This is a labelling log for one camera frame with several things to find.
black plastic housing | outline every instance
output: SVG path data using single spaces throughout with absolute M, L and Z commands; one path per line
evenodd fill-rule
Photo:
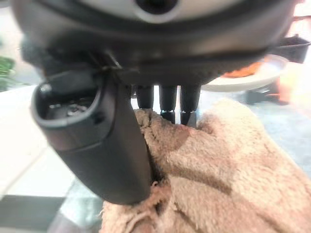
M 54 53 L 96 51 L 125 84 L 202 85 L 265 55 L 292 22 L 293 0 L 244 0 L 214 15 L 154 25 L 79 1 L 13 0 L 28 38 Z
M 55 101 L 43 96 L 39 86 L 32 114 L 50 145 L 87 187 L 108 202 L 133 204 L 150 194 L 147 148 L 125 87 L 112 77 L 100 80 L 103 84 L 87 111 L 48 119 L 48 107 Z

fluffy towel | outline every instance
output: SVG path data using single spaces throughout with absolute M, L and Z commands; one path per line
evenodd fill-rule
M 309 178 L 247 107 L 222 100 L 197 129 L 136 116 L 162 178 L 140 204 L 105 202 L 100 233 L 311 233 Z

green leaves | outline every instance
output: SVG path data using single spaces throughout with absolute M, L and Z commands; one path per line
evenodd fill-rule
M 0 56 L 0 92 L 6 91 L 9 87 L 24 84 L 11 78 L 14 64 L 12 59 Z

